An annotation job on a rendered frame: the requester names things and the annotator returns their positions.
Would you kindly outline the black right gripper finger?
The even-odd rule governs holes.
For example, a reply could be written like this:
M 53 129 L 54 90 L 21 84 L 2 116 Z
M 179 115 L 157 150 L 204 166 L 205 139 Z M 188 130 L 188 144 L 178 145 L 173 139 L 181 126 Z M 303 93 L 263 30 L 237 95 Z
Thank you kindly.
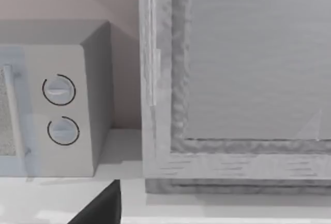
M 114 180 L 67 224 L 121 224 L 120 180 Z

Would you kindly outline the pale microwave oven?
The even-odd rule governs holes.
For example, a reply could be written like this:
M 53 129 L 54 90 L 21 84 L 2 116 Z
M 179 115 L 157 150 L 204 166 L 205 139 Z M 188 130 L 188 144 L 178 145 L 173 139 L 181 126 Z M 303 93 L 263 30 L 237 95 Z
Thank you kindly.
M 92 177 L 112 126 L 111 25 L 107 20 L 0 20 L 0 177 Z M 28 154 L 16 155 L 3 72 L 11 65 L 23 142 Z M 45 79 L 56 74 L 76 86 L 66 106 L 49 103 Z M 67 116 L 80 130 L 70 146 L 48 136 L 49 121 Z

